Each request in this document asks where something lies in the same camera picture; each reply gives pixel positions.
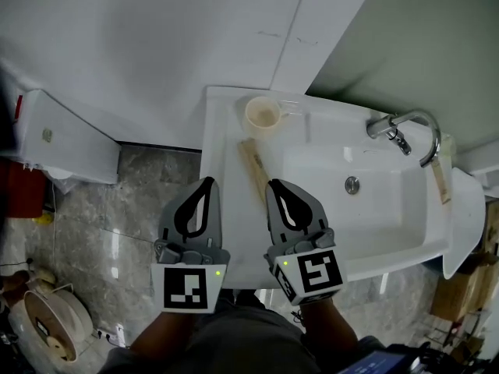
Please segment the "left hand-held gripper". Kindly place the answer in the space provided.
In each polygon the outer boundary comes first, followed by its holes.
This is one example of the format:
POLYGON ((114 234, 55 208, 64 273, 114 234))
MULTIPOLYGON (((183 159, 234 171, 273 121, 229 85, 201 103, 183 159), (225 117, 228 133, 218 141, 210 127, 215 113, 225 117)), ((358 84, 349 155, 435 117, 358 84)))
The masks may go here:
POLYGON ((219 187, 207 176, 181 189, 164 208, 151 265, 162 312, 212 313, 230 261, 221 249, 219 187))

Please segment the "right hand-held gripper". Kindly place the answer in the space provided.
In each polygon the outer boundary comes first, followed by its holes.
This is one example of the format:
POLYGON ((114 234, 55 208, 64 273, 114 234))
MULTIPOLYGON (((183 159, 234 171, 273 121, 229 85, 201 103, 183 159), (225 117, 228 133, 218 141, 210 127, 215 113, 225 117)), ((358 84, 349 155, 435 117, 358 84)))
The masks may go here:
POLYGON ((264 257, 289 303, 306 305, 332 297, 344 287, 347 277, 320 201, 278 178, 267 183, 265 196, 274 245, 264 257))

